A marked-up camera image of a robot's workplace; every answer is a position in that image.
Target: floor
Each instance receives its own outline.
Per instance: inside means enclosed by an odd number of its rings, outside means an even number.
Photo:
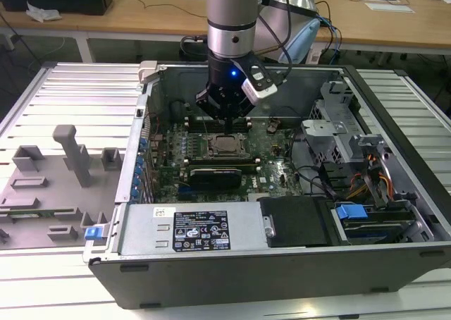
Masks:
[[[35,55],[44,61],[81,62],[75,40],[55,37],[24,37]],[[143,60],[178,61],[180,55],[178,43],[174,42],[141,42]],[[135,63],[136,46],[133,41],[96,39],[92,41],[92,50],[97,62],[102,63]],[[332,51],[326,53],[322,63],[328,63]],[[419,56],[410,54],[406,60],[401,60],[399,54],[383,67],[377,65],[380,54],[373,52],[342,51],[336,64],[353,65],[356,68],[389,68],[402,69],[431,98],[437,93],[438,106],[446,111],[451,106],[451,93],[445,88],[445,83],[451,77],[451,58],[442,56]],[[34,62],[30,52],[21,41],[16,43],[16,49],[11,52],[0,50],[0,120],[14,105],[18,96],[27,87],[39,65]]]

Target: motherboard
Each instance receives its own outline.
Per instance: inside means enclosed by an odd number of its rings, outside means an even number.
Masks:
[[[290,163],[294,129],[255,119],[224,134],[213,121],[172,124],[152,136],[154,201],[246,202],[302,195]]]

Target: motherboard chip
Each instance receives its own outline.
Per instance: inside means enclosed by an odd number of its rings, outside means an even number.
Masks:
[[[213,158],[242,158],[246,155],[244,140],[242,134],[209,135],[209,154]]]

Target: warning label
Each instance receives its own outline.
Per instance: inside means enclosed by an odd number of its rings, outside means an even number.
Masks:
[[[173,249],[176,252],[229,250],[227,211],[174,213]]]

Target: desk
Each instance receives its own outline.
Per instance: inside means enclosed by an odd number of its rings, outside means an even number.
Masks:
[[[199,16],[206,15],[205,0],[142,1],[146,5],[173,4]],[[443,1],[408,0],[415,13],[372,11],[363,1],[325,1],[330,4],[333,24],[343,34],[343,49],[451,54],[451,5]],[[24,13],[2,13],[21,35],[74,38],[82,60],[88,63],[94,61],[89,39],[178,42],[185,35],[200,35],[207,31],[206,18],[192,16],[172,6],[143,7],[138,0],[114,0],[104,16],[63,13],[62,20],[43,24]],[[320,4],[319,10],[321,15],[327,15],[325,4]],[[12,34],[1,21],[0,34]],[[315,57],[329,39],[329,31],[320,29],[310,53],[310,62],[318,62]]]

